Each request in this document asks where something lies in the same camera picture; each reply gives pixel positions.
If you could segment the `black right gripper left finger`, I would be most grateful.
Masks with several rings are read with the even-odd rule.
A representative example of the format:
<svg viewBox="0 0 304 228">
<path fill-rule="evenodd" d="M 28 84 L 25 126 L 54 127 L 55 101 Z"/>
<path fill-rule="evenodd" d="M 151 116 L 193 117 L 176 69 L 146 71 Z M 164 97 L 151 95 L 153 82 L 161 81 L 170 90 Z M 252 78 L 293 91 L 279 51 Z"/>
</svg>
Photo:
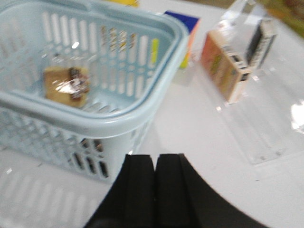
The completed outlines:
<svg viewBox="0 0 304 228">
<path fill-rule="evenodd" d="M 153 228 L 154 167 L 149 155 L 126 155 L 86 228 Z"/>
</svg>

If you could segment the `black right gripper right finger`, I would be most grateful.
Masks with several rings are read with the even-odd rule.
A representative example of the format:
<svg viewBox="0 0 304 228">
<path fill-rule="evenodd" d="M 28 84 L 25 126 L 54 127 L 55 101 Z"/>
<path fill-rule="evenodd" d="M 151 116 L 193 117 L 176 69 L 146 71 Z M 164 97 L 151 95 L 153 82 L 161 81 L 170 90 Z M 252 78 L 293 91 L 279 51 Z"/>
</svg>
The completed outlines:
<svg viewBox="0 0 304 228">
<path fill-rule="evenodd" d="M 264 227 L 214 191 L 184 154 L 161 154 L 155 175 L 158 228 Z"/>
</svg>

